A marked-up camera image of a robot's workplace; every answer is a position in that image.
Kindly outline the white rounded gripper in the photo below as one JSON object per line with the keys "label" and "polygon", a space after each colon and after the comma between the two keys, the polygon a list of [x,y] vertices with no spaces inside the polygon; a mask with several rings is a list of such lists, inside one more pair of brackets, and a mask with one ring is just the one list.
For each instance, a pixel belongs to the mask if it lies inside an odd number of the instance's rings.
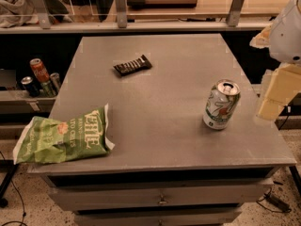
{"label": "white rounded gripper", "polygon": [[261,81],[257,116],[274,121],[301,91],[301,0],[290,0],[272,26],[266,26],[252,38],[254,48],[269,48],[270,56],[281,63],[267,70]]}

